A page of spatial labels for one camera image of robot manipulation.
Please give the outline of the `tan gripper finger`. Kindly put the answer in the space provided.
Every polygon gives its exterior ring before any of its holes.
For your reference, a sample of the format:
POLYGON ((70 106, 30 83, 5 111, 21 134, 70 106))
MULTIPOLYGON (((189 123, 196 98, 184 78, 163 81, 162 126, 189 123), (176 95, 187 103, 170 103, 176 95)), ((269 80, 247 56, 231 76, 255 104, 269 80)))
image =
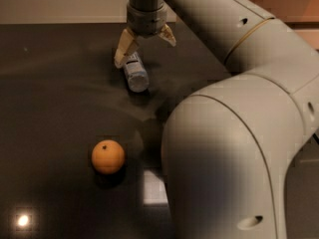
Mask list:
POLYGON ((138 36, 129 28, 123 30, 118 48, 114 56, 115 66, 120 69, 132 55, 139 48, 138 36))
POLYGON ((167 41, 173 47, 176 45, 176 39, 168 24, 165 24, 159 31, 159 37, 167 41))

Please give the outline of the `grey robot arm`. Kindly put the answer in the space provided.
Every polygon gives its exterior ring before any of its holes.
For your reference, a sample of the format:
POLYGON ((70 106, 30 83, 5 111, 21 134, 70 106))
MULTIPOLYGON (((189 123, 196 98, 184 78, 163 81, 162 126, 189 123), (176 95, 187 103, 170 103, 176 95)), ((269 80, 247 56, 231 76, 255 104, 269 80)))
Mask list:
POLYGON ((287 239, 285 180, 319 127, 319 54, 249 0, 129 0, 115 63, 173 11, 228 70, 183 100, 161 162, 177 239, 287 239))

